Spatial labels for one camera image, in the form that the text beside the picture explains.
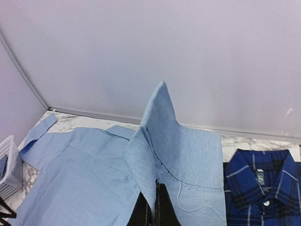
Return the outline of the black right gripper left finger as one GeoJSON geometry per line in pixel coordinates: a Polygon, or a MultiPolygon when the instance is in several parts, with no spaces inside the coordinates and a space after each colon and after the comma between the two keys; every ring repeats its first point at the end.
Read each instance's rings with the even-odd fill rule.
{"type": "Polygon", "coordinates": [[[151,209],[140,192],[127,226],[149,226],[150,221],[151,209]]]}

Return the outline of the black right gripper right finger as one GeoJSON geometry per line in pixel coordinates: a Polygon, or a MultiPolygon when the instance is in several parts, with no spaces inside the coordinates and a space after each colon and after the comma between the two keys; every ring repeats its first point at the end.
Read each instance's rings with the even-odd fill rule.
{"type": "Polygon", "coordinates": [[[175,214],[166,185],[157,182],[156,189],[155,224],[157,226],[181,226],[175,214]]]}

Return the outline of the light blue long sleeve shirt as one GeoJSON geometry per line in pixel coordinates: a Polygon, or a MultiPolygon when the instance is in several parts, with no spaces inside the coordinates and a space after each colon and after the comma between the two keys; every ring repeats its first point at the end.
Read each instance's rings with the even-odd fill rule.
{"type": "MultiPolygon", "coordinates": [[[[165,82],[145,116],[175,117],[165,82]]],[[[50,133],[51,114],[32,128],[20,155],[39,171],[14,226],[125,226],[141,192],[155,224],[157,182],[182,226],[224,226],[223,157],[218,134],[176,125],[75,128],[50,133]]]]}

